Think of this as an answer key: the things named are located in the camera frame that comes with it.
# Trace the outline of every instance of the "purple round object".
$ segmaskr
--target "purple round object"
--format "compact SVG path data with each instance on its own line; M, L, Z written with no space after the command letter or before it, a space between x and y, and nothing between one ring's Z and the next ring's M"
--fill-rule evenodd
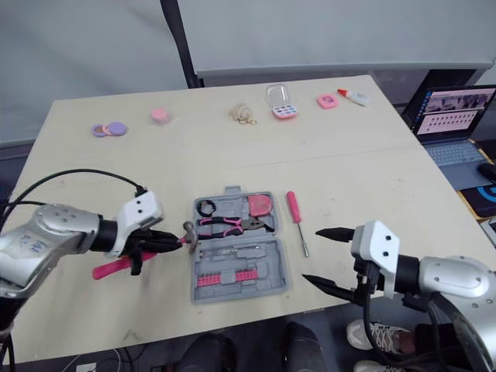
M105 126L113 136L123 136L127 133L127 126L121 122L111 122Z
M91 132L93 133L93 136L95 136L95 137L107 136L105 133L103 133L102 124L95 124L94 126L92 126Z

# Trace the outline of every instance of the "gray tool case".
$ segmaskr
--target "gray tool case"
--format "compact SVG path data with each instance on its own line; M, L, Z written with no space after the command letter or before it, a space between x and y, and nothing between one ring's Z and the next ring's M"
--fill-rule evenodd
M215 203L216 211L212 217L241 217L246 220L250 218L249 195L266 195L271 199L271 212L259 220L274 231L260 228L245 230L238 236L200 240L192 255L191 293L194 303L272 295L288 289L284 247L275 237L276 203L270 192L242 194L239 186L232 186L226 188L223 196L196 199L193 209L198 234L220 233L232 227L221 224L200 226L198 222L204 217L196 210L199 202L210 200Z

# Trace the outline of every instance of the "laptop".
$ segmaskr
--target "laptop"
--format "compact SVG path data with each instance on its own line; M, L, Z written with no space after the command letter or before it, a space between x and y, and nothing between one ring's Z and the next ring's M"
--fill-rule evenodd
M485 159L468 139L495 93L496 85L429 88L402 114L456 190L491 184L477 171Z

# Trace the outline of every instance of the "laptop screen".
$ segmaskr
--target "laptop screen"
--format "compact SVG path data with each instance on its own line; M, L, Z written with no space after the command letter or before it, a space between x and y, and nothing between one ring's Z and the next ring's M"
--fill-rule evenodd
M469 138L495 92L496 86L430 88L411 112L413 133L422 143Z

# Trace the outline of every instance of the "laptop keyboard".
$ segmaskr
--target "laptop keyboard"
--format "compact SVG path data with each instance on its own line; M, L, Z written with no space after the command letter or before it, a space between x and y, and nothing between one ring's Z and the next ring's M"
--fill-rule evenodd
M426 150L438 167L484 160L481 153L470 142L431 146L427 147Z

